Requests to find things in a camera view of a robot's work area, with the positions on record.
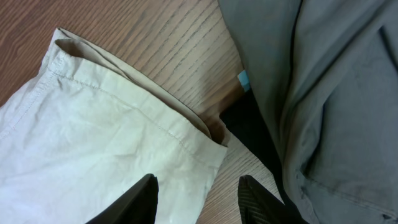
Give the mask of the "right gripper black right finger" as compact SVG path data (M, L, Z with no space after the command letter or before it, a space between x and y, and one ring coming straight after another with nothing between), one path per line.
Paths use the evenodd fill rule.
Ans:
M238 206L242 224L307 223L250 175L239 178Z

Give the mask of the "beige shorts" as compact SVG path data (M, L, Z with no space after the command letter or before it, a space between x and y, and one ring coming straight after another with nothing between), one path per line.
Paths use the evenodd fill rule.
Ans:
M190 108L58 28L1 107L1 222L87 223L153 174L155 223L195 223L225 154Z

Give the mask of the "black garment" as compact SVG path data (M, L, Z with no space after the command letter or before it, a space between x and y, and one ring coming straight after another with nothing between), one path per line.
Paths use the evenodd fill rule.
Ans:
M295 215L301 216L284 190L282 165L253 92L245 92L237 102L220 114L220 118L226 128L272 173L281 197L280 201Z

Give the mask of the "light blue garment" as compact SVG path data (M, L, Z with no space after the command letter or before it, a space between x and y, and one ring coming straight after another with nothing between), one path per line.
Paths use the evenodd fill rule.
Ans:
M244 92L247 92L251 89L249 78L248 78L247 72L245 70L243 70L242 72L239 73L238 80L239 80Z

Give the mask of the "grey shorts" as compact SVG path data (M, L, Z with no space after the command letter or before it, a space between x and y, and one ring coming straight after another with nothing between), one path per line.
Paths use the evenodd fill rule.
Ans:
M307 223L397 222L397 1L220 1Z

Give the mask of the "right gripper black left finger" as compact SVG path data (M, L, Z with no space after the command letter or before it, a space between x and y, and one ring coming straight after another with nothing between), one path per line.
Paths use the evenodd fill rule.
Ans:
M158 193L157 178L146 174L87 224L154 224Z

